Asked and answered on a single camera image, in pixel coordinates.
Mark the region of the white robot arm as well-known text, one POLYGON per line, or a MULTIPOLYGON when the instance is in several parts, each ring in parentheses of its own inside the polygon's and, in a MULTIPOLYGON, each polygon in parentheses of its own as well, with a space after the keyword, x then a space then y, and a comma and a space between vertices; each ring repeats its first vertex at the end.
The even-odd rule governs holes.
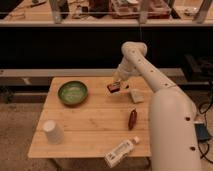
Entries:
POLYGON ((125 42, 121 51, 114 79, 126 81, 136 69, 153 91, 148 111, 152 171, 202 171, 194 102, 145 58, 144 43, 125 42))

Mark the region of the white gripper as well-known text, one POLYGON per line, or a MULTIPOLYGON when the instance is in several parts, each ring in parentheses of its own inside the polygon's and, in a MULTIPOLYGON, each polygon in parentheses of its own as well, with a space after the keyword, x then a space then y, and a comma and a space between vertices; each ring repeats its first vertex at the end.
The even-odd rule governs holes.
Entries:
POLYGON ((121 89, 128 89, 127 80, 136 73, 136 69, 130 63, 122 61, 113 74, 113 78, 115 82, 121 82, 121 89))

